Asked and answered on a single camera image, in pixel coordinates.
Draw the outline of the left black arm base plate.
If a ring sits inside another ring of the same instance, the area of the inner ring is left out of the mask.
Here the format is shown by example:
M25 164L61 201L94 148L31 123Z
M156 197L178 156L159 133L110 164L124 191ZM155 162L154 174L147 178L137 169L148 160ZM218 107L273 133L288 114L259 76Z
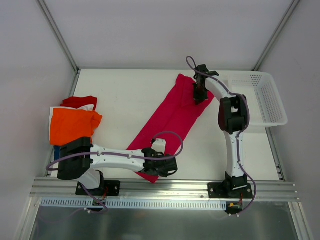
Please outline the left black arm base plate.
M88 189L87 191L95 197L118 197L120 194L121 182L119 180L104 180L99 188ZM83 189L82 185L78 182L76 191L76 196L89 196L87 192Z

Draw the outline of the aluminium mounting rail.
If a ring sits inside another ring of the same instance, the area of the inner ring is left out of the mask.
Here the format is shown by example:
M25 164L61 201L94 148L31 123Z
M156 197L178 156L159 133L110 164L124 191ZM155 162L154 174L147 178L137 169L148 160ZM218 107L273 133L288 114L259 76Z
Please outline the aluminium mounting rail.
M119 197L148 200L200 200L208 199L213 191L208 184L220 184L213 180L167 180L152 184L144 179L119 179ZM293 182L257 181L256 201L299 202L300 193ZM73 197L81 187L78 182L62 181L54 177L37 177L32 185L32 197Z

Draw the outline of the right aluminium frame post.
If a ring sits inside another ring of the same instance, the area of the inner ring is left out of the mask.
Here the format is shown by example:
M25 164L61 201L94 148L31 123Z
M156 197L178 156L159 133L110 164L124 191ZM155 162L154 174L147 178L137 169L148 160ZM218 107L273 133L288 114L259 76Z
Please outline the right aluminium frame post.
M258 58L253 69L251 70L252 72L258 72L261 69L261 67L263 66L264 62L266 61L268 55L271 53L273 47L276 45L279 37L281 36L282 32L284 31L285 27L287 26L288 22L290 21L292 15L297 10L300 3L301 3L301 0L292 0L290 2L288 8L284 12L277 27L273 31L270 39L268 40L266 46L264 47L260 57Z

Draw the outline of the blue folded t-shirt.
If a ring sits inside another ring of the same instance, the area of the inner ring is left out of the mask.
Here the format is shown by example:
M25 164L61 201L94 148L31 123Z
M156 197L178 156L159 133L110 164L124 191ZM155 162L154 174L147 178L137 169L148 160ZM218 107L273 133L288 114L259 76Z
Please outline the blue folded t-shirt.
M60 158L60 147L54 146L54 161L58 160Z

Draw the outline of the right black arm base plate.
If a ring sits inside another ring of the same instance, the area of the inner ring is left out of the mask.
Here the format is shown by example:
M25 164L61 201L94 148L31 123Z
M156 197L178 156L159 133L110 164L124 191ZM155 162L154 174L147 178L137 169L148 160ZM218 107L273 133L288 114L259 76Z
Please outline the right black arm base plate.
M209 182L207 184L208 196L210 199L252 199L253 191L248 183L248 176L235 177L225 173L225 180L222 182Z

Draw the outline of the red folded t-shirt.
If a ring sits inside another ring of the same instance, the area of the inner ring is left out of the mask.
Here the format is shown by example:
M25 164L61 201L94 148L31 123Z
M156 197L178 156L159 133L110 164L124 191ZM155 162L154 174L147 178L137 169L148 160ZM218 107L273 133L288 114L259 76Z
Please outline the red folded t-shirt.
M93 110L96 109L98 103L98 98L94 96L77 97L72 96L64 99L60 104L61 107L69 107L74 109L79 109L80 107L86 105L93 105Z

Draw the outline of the white plastic mesh basket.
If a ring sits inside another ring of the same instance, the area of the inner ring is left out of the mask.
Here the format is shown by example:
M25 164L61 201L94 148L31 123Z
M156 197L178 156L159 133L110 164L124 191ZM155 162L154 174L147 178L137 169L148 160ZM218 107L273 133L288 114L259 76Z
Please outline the white plastic mesh basket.
M288 117L273 77L258 71L227 71L226 79L233 93L247 98L250 126L284 126Z

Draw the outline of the aluminium frame post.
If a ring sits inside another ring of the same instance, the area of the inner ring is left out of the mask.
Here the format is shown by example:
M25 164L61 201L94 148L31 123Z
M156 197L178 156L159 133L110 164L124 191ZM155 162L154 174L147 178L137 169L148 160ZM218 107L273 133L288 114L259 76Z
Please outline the aluminium frame post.
M270 39L268 40L266 46L264 47L260 57L258 58L253 69L251 70L252 72L258 72L261 69L261 67L263 66L264 62L266 61L268 55L271 53L273 47L276 45L279 37L281 36L282 32L284 31L285 27L287 26L288 22L290 21L292 15L297 10L300 3L301 3L301 0L292 0L290 2L288 8L284 12L277 27L273 31Z
M70 63L72 69L78 73L79 67L54 19L53 14L51 13L47 3L45 0L36 0L36 3L38 4L41 12L43 13L51 31L53 32L59 46L61 47L65 57L67 58L68 62Z

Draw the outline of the pink t-shirt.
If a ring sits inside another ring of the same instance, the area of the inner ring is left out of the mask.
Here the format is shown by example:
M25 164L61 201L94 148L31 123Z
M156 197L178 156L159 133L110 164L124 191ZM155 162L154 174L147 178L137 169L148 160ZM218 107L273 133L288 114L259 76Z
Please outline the pink t-shirt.
M179 74L174 87L127 149L148 148L152 145L152 138L165 131L174 132L182 140L185 140L197 119L210 105L214 97L209 92L204 102L196 104L194 101L194 80Z

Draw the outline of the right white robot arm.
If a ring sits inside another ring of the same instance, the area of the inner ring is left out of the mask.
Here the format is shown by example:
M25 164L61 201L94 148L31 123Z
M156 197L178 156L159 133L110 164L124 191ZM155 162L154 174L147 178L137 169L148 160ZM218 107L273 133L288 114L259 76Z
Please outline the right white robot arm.
M227 178L241 178L245 175L242 161L244 131L250 122L247 99L234 93L218 79L216 71L209 71L205 64L194 69L193 99L196 105L203 103L212 93L219 102L218 125L223 131L227 147Z

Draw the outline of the white folded t-shirt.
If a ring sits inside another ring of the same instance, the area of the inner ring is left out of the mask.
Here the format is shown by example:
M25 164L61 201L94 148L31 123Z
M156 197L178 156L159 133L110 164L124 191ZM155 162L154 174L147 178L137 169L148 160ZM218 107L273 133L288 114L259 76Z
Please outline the white folded t-shirt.
M77 109L64 106L51 107L48 129L50 140L91 137L92 120L96 114L93 107L93 104Z

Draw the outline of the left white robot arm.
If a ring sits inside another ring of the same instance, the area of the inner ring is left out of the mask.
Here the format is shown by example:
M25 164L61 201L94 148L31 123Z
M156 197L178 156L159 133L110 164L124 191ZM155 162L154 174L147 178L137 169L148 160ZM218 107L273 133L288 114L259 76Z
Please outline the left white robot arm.
M151 177L166 178L178 171L176 157L153 147L135 150L112 150L92 144L81 137L60 147L57 178L77 180L93 195L104 191L103 173L99 169L124 169Z

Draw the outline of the left aluminium frame post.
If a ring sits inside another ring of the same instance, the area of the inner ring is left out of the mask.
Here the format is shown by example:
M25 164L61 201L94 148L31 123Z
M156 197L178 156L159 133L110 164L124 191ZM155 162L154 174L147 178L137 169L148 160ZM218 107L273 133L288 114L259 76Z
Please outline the left aluminium frame post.
M36 0L36 3L38 4L41 12L43 13L51 31L53 32L59 46L61 47L65 57L67 58L68 62L70 63L72 69L78 73L79 67L54 19L53 14L51 13L47 3L45 0Z

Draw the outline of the orange folded t-shirt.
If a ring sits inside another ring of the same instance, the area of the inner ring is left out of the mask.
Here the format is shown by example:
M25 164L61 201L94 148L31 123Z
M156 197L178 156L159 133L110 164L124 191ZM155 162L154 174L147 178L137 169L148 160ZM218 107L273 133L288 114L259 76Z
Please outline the orange folded t-shirt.
M79 138L92 140L103 116L94 110L52 107L49 117L49 142L64 146Z

